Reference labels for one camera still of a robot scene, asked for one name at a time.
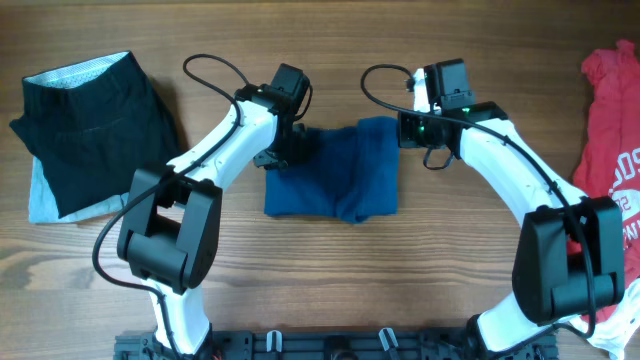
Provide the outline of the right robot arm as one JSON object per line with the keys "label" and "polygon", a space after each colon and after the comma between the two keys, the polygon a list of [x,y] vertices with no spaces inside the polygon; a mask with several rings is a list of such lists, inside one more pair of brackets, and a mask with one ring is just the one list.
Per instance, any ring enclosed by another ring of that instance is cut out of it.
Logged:
{"label": "right robot arm", "polygon": [[462,60],[413,71],[406,86],[414,104],[398,114],[400,146],[448,150],[483,176],[520,227],[511,293],[468,321],[463,356],[542,358],[544,341],[565,329],[622,358],[638,321],[616,203],[564,180],[500,107],[477,102]]}

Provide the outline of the blue t-shirt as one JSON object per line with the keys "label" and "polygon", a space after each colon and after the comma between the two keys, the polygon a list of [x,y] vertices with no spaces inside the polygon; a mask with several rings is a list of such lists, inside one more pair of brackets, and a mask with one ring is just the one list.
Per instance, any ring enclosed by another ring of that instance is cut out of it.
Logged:
{"label": "blue t-shirt", "polygon": [[397,120],[363,118],[354,126],[307,131],[305,162],[266,172],[264,213],[323,216],[359,224],[398,211]]}

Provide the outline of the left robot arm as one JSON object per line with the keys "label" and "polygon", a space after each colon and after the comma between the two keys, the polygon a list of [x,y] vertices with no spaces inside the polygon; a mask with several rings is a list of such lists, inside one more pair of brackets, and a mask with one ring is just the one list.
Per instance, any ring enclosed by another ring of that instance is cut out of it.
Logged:
{"label": "left robot arm", "polygon": [[152,297],[157,328],[117,337],[115,358],[218,358],[201,284],[218,248],[223,192],[248,163],[280,169],[306,157],[299,120],[311,95],[303,71],[282,64],[270,83],[237,90],[191,150],[135,172],[117,255]]}

